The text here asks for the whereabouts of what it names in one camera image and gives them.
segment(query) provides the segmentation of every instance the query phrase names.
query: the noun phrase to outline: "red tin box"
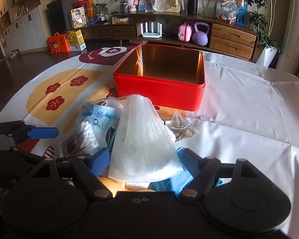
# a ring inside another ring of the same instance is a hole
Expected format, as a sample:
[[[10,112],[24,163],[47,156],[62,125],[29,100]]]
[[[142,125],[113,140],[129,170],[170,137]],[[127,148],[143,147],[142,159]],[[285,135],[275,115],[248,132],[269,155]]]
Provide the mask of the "red tin box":
[[[204,88],[204,60],[199,50],[139,45],[114,70],[118,96],[141,94],[154,105],[199,109]]]

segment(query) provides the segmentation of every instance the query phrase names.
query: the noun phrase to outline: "kettlebell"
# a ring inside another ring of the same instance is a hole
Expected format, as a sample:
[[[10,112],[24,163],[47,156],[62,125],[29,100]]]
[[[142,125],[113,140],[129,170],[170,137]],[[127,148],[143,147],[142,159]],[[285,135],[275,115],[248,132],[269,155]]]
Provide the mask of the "kettlebell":
[[[207,31],[203,32],[203,31],[199,31],[197,29],[197,25],[204,25],[207,27]],[[204,22],[196,22],[194,24],[194,29],[195,29],[195,33],[193,35],[193,41],[195,44],[200,45],[200,46],[206,46],[208,43],[208,33],[209,33],[209,25],[207,23]]]

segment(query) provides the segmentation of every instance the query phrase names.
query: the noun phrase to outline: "white mesh bag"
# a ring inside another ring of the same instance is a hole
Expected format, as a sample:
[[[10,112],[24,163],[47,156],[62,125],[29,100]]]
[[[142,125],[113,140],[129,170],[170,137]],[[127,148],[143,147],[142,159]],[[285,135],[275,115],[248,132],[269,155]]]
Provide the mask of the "white mesh bag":
[[[114,140],[109,178],[156,182],[183,171],[174,144],[149,98],[126,98]]]

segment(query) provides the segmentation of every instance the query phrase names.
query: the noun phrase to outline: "dark wooden floor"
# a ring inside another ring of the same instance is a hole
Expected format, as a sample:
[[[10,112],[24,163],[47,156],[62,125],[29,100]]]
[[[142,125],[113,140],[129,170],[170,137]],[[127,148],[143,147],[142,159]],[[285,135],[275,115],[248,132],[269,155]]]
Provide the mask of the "dark wooden floor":
[[[102,47],[118,46],[117,40],[86,41],[87,51],[93,51]],[[32,78],[49,67],[70,57],[79,55],[81,52],[69,52],[51,54],[46,52],[35,52],[7,59],[0,63],[0,111]]]

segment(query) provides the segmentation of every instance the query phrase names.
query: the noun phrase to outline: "drawer handle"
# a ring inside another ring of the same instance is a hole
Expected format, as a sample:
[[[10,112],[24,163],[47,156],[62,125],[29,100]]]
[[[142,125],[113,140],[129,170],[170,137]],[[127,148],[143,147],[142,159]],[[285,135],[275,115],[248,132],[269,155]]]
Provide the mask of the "drawer handle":
[[[229,48],[232,48],[232,49],[234,49],[234,50],[237,50],[238,48],[236,48],[236,47],[232,47],[232,46],[226,46],[226,47],[229,47]]]
[[[232,33],[232,32],[230,32],[229,34],[232,34],[232,35],[235,35],[235,36],[238,36],[238,37],[240,37],[240,35],[238,35],[238,34],[235,34],[235,33]]]

